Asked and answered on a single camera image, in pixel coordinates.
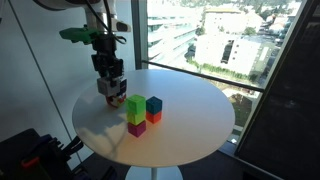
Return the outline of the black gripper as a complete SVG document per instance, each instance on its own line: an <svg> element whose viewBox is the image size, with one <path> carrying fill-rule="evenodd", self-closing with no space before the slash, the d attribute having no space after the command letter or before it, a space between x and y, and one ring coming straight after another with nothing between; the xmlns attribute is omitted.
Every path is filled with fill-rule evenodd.
<svg viewBox="0 0 320 180"><path fill-rule="evenodd" d="M123 60L115 55L115 39L109 34L101 34L92 42L92 47L96 51L91 56L94 69L101 77L111 78L111 86L115 87L116 80L123 75Z"/></svg>

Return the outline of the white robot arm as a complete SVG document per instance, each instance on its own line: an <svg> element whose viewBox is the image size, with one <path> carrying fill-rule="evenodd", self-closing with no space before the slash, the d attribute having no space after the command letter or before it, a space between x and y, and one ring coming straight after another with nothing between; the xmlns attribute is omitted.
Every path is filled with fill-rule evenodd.
<svg viewBox="0 0 320 180"><path fill-rule="evenodd" d="M129 24L117 19L115 0L33 0L40 7L50 11L83 8L86 24L81 28L68 28L59 32L63 39L72 43L92 45L94 69L112 88L123 78L123 60L116 57L116 43L126 39L116 32L130 32Z"/></svg>

